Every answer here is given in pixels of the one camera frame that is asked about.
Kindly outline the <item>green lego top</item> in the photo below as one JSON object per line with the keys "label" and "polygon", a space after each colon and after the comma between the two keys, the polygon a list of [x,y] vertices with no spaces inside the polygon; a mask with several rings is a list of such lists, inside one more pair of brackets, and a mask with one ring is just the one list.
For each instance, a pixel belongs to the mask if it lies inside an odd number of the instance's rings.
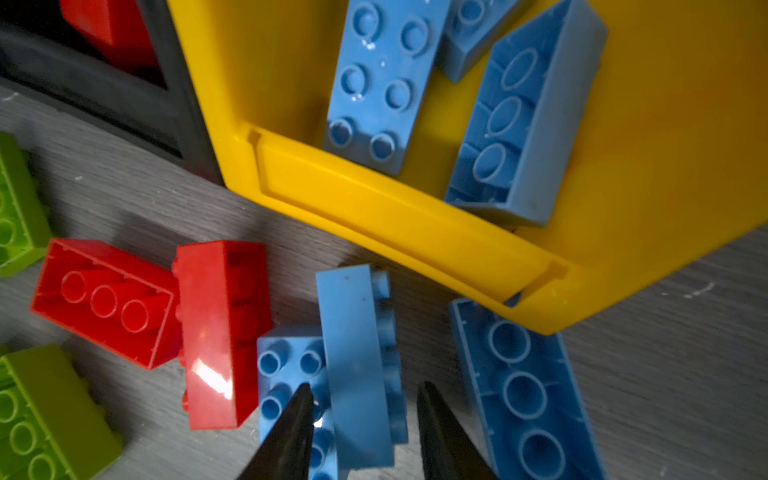
{"label": "green lego top", "polygon": [[45,257],[53,238],[39,182],[16,138],[1,133],[1,277],[8,278]]}

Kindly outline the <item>red arch lego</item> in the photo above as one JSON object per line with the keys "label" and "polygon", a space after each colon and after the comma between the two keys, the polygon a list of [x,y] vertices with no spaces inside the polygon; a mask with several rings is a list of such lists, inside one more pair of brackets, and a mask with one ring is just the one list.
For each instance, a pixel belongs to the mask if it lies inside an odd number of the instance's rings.
{"label": "red arch lego", "polygon": [[142,15],[134,0],[60,0],[63,18],[125,71],[158,68]]}

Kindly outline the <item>yellow bin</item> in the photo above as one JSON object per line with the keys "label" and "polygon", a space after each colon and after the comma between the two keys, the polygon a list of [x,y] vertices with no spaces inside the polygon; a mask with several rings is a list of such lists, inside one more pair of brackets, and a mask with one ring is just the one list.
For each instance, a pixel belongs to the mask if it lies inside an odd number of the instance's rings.
{"label": "yellow bin", "polygon": [[399,174],[323,148],[351,1],[173,1],[225,185],[542,334],[767,219],[767,5],[586,1],[608,28],[552,216],[444,200],[493,45],[560,1],[449,1]]}

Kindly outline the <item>red lego flat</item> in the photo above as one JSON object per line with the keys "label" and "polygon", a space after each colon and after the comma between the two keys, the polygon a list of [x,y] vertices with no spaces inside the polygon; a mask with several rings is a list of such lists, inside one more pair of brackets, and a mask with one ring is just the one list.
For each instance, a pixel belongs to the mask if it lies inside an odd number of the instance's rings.
{"label": "red lego flat", "polygon": [[30,311],[152,370],[182,349],[177,306],[171,271],[102,241],[53,239]]}

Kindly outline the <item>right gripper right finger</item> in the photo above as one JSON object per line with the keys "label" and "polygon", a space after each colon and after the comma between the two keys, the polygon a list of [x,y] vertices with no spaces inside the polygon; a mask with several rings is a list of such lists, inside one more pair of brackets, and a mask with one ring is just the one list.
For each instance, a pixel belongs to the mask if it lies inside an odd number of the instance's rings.
{"label": "right gripper right finger", "polygon": [[426,479],[497,479],[432,382],[419,386],[417,415]]}

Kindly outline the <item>red lego upright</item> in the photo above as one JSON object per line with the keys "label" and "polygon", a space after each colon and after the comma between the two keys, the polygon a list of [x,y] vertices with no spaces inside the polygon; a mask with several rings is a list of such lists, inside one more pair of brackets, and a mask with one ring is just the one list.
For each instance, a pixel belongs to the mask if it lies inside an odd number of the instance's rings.
{"label": "red lego upright", "polygon": [[273,327],[266,247],[233,240],[182,245],[172,272],[189,426],[236,429],[259,405],[257,339]]}

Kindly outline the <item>blue lego long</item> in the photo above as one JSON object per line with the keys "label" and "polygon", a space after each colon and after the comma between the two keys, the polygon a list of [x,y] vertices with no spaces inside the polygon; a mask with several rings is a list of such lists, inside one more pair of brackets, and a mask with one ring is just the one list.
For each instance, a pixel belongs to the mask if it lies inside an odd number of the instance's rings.
{"label": "blue lego long", "polygon": [[321,326],[278,326],[257,340],[257,350],[260,439],[266,439],[295,390],[307,383],[314,396],[308,477],[346,479],[349,472],[339,464]]}

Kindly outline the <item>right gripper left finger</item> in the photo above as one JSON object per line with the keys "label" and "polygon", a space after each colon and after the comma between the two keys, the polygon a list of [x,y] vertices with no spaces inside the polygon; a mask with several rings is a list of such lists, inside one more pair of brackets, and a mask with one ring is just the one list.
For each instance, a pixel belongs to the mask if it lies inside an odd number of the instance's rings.
{"label": "right gripper left finger", "polygon": [[312,452],[313,413],[311,388],[307,383],[301,384],[237,480],[306,479]]}

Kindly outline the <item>green lego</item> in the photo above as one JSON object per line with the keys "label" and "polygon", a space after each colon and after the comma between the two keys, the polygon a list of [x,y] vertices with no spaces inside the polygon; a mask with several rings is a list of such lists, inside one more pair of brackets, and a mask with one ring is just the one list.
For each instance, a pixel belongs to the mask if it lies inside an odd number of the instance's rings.
{"label": "green lego", "polygon": [[1,277],[8,278],[45,257],[53,238],[39,182],[16,138],[1,133]]}
{"label": "green lego", "polygon": [[1,347],[3,479],[93,479],[122,450],[68,352],[58,345]]}

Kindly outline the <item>black bin middle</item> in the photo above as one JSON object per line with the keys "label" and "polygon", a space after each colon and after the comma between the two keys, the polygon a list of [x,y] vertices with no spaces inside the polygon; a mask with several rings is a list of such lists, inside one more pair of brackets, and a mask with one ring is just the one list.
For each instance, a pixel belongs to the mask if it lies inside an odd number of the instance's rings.
{"label": "black bin middle", "polygon": [[158,68],[111,65],[59,1],[2,2],[1,83],[222,184],[169,6],[136,2]]}

